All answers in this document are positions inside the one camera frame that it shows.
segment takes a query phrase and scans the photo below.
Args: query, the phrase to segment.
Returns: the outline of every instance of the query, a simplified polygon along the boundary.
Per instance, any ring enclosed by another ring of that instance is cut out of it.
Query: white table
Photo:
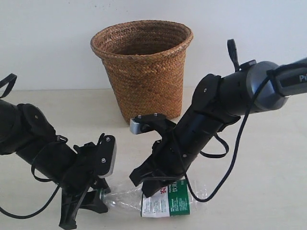
[[[190,105],[192,88],[185,88],[183,111]],[[69,146],[97,142],[102,132],[114,135],[118,151],[111,188],[129,184],[129,174],[150,154],[155,132],[132,135],[123,120],[112,90],[12,92],[5,100],[38,106]],[[306,95],[290,98],[283,109],[251,115],[246,125],[235,168],[216,197],[199,212],[179,218],[151,219],[79,210],[79,230],[305,230],[307,229],[307,102]],[[190,179],[210,193],[228,169],[241,121],[221,136],[231,151],[224,159],[199,156],[188,171]],[[207,152],[224,151],[212,140]],[[55,186],[39,183],[30,165],[16,155],[0,157],[0,205],[26,215],[44,205]],[[60,193],[39,216],[16,220],[0,215],[2,230],[56,230],[60,218]]]

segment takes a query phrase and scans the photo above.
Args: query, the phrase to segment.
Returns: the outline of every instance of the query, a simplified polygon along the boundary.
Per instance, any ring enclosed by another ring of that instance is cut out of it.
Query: plastic bottle
[[[132,183],[123,183],[111,187],[111,193],[101,194],[101,199],[108,208],[125,215],[140,215],[142,208],[142,186],[134,187]],[[205,199],[207,191],[205,185],[190,180],[193,192],[198,198]],[[188,189],[190,213],[204,209],[205,204],[193,198]]]

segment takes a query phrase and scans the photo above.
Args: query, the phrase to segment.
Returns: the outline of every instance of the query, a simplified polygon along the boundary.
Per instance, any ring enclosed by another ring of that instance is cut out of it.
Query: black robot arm
[[[177,124],[162,114],[139,115],[131,119],[132,133],[156,130],[162,136],[154,143],[152,154],[130,174],[135,186],[143,183],[142,191],[146,197],[186,176],[191,163],[212,137],[218,137],[217,133],[239,121],[241,116],[245,116],[242,133],[249,114],[280,109],[290,95],[307,92],[307,59],[285,66],[255,60],[239,65],[234,40],[228,40],[227,45],[235,72],[223,78],[213,74],[205,76],[195,89],[190,107]],[[213,193],[228,177],[235,159],[236,154]]]
[[[10,74],[0,82],[0,88],[8,85],[2,98],[9,94],[16,78]],[[56,135],[54,127],[34,105],[13,105],[0,100],[0,155],[16,153],[31,165],[32,174],[38,181],[57,184],[47,205],[62,188],[59,226],[71,230],[77,228],[78,209],[97,213],[108,211],[100,196],[110,192],[105,178],[113,172],[117,148],[114,136],[105,134],[100,136],[97,144],[75,145],[75,151],[67,141],[67,138]],[[35,169],[47,179],[35,176]],[[39,214],[47,205],[28,216],[13,215],[1,207],[0,212],[12,218],[27,219]]]

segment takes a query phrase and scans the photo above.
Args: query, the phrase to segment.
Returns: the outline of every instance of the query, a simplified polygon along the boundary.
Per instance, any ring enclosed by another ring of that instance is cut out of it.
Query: printed label
[[[149,218],[189,215],[189,196],[186,180],[161,188],[153,196],[143,195],[141,216]]]

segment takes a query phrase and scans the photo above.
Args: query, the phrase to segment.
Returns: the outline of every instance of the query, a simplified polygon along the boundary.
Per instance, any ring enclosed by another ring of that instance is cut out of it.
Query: woven basket
[[[192,39],[185,25],[157,20],[116,24],[91,39],[127,123],[137,115],[180,116],[186,49]]]

